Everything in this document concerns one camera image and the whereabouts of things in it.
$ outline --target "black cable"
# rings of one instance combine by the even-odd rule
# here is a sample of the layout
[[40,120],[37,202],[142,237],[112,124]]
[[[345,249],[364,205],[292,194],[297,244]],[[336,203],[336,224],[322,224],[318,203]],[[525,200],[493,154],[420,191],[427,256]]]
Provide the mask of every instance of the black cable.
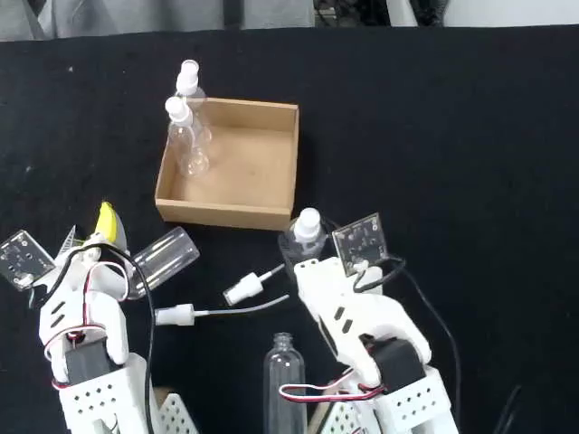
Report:
[[442,330],[444,330],[444,333],[447,335],[447,337],[449,338],[449,342],[451,343],[452,357],[454,358],[454,421],[457,427],[460,428],[460,387],[462,383],[462,368],[460,366],[459,346],[457,345],[456,340],[454,339],[454,336],[451,333],[451,330],[442,319],[442,316],[438,313],[438,311],[434,308],[432,303],[428,300],[428,298],[424,295],[424,293],[420,289],[420,286],[418,285],[418,281],[416,280],[416,278],[414,278],[414,276],[407,269],[402,269],[401,272],[413,284],[414,289],[416,289],[416,292],[420,296],[422,302],[426,305],[426,307],[428,307],[432,315],[439,322],[440,326],[442,327]]
[[148,351],[147,351],[147,368],[145,369],[145,416],[147,419],[147,430],[148,434],[155,434],[155,430],[153,429],[153,422],[151,420],[151,406],[150,406],[150,383],[151,383],[151,359],[153,357],[153,343],[155,341],[155,306],[153,304],[153,297],[151,296],[151,288],[147,283],[147,278],[143,273],[141,267],[137,264],[137,262],[132,259],[125,251],[119,249],[118,247],[111,246],[110,244],[97,243],[91,244],[88,248],[92,247],[99,247],[101,249],[110,250],[113,253],[118,254],[121,258],[125,259],[130,265],[135,268],[135,271],[138,274],[138,278],[143,283],[143,288],[145,289],[145,294],[147,295],[148,300],[148,308],[149,314],[151,316],[151,326],[149,329],[148,334]]
[[513,388],[513,390],[509,394],[509,396],[507,398],[507,402],[505,402],[503,410],[500,413],[500,416],[498,417],[497,426],[492,431],[493,434],[507,434],[508,433],[508,430],[510,429],[510,425],[513,422],[513,419],[515,416],[515,409],[516,409],[515,402],[516,402],[516,399],[518,398],[518,395],[521,392],[521,389],[522,389],[522,386],[520,384],[518,384],[517,386],[515,386]]
[[61,274],[59,274],[58,277],[56,278],[56,280],[54,281],[54,285],[52,285],[51,290],[48,291],[43,297],[41,297],[40,300],[38,300],[38,303],[34,304],[35,308],[40,309],[46,303],[48,303],[48,300],[50,300],[52,298],[52,296],[56,292],[56,289],[61,285],[62,281],[64,280],[66,273],[69,271],[69,267],[71,266],[71,263],[72,263],[72,258],[74,258],[79,253],[86,251],[92,247],[93,246],[84,246],[84,247],[81,247],[81,248],[76,249],[75,251],[71,252],[71,254],[64,261],[64,265],[62,265]]
[[149,314],[151,316],[151,327],[150,327],[149,336],[148,336],[147,368],[145,370],[145,416],[147,419],[148,433],[149,434],[155,434],[155,431],[153,430],[153,422],[151,420],[150,387],[149,387],[149,384],[151,382],[151,358],[153,356],[153,343],[155,340],[155,306],[153,305],[153,298],[151,297],[151,288],[149,287],[149,285],[147,283],[147,278],[145,277],[143,270],[140,268],[140,266],[137,264],[137,262],[134,259],[132,259],[125,251],[119,249],[118,247],[112,246],[110,244],[106,244],[104,242],[99,242],[96,244],[89,244],[87,246],[76,249],[75,251],[71,252],[71,254],[67,257],[66,261],[64,262],[64,265],[62,266],[61,273],[58,275],[58,277],[54,281],[54,285],[52,285],[51,291],[48,292],[44,297],[42,297],[39,300],[39,307],[43,307],[44,305],[46,305],[48,300],[50,300],[51,297],[54,295],[54,293],[56,292],[56,289],[58,288],[58,286],[60,286],[60,284],[64,280],[66,273],[68,272],[68,270],[71,266],[72,258],[74,258],[74,256],[78,255],[82,251],[86,251],[86,250],[94,249],[94,248],[109,250],[109,251],[119,255],[121,258],[125,259],[130,265],[132,265],[135,268],[135,271],[138,274],[138,278],[141,280],[141,282],[143,282],[143,288],[145,289],[145,293],[146,293],[147,299],[148,299]]
[[375,280],[374,282],[371,283],[366,283],[361,287],[358,287],[357,284],[362,279],[363,275],[358,275],[358,278],[354,282],[354,292],[359,294],[361,292],[366,292],[369,291],[370,289],[379,287],[380,285],[385,285],[386,283],[394,280],[402,272],[404,267],[406,267],[406,260],[403,258],[399,258],[397,256],[390,256],[388,260],[394,260],[397,262],[397,265],[394,267],[392,271],[390,271],[388,274],[381,277],[380,279]]

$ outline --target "red wire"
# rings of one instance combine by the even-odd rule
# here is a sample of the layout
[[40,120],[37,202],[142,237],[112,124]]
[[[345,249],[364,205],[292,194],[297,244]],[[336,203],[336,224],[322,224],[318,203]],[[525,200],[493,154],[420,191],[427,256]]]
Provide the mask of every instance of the red wire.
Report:
[[[284,387],[285,390],[292,390],[292,389],[303,389],[301,386],[287,386]],[[370,392],[364,393],[362,395],[357,394],[356,396],[348,396],[349,394],[340,395],[340,396],[288,396],[282,395],[285,400],[292,401],[292,402],[347,402],[347,401],[367,401],[371,400],[375,396],[383,393],[385,390],[384,386],[378,386],[375,389],[371,390]]]

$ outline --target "white cable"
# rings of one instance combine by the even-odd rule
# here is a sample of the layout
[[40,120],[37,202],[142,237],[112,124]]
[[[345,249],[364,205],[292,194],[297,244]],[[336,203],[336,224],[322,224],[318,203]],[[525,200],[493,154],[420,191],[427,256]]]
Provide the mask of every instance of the white cable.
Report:
[[288,294],[285,296],[281,296],[276,298],[275,300],[268,301],[259,306],[253,307],[246,307],[244,309],[224,309],[224,310],[197,310],[195,311],[195,316],[213,316],[213,315],[243,315],[243,314],[250,314],[251,312],[257,312],[263,309],[267,309],[268,307],[272,307],[281,303],[284,300],[290,298]]
[[125,270],[125,268],[122,267],[121,265],[119,265],[117,262],[110,262],[107,260],[102,260],[101,262],[97,262],[96,264],[94,264],[92,267],[90,267],[90,270],[89,270],[89,281],[92,281],[92,272],[95,269],[97,269],[98,267],[102,267],[105,265],[120,271],[120,273],[122,274],[122,277],[125,279],[125,293],[123,294],[123,297],[121,299],[117,300],[117,301],[125,301],[128,297],[128,292],[129,292],[128,275],[127,275],[127,271]]
[[286,389],[314,389],[316,391],[324,392],[328,389],[335,388],[341,382],[348,379],[350,375],[354,373],[353,370],[346,373],[336,380],[326,386],[316,386],[314,384],[283,384],[278,389],[279,394],[286,400],[293,402],[329,402],[329,401],[364,401],[372,399],[384,391],[383,386],[379,386],[375,389],[368,390],[363,393],[332,393],[328,395],[294,395],[292,393],[285,392]]

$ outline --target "circuit board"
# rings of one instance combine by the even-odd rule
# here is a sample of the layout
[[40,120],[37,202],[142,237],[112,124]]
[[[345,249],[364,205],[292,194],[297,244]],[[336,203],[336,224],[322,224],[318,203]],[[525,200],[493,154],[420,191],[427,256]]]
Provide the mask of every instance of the circuit board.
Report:
[[347,276],[356,274],[355,265],[363,260],[372,267],[388,259],[378,213],[333,231],[332,238]]
[[19,231],[0,246],[0,274],[23,291],[54,269],[52,258],[27,231]]

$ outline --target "bottle cap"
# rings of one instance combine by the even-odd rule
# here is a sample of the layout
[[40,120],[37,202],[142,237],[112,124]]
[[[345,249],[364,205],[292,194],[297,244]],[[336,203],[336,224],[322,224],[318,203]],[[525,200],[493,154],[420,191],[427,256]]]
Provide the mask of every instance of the bottle cap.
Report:
[[178,97],[171,97],[165,103],[165,110],[169,117],[180,127],[193,124],[193,113],[187,104]]
[[187,97],[195,94],[199,84],[198,73],[199,63],[196,61],[188,60],[181,63],[181,71],[177,75],[177,93]]
[[320,230],[319,212],[315,208],[304,208],[293,226],[297,242],[315,241]]

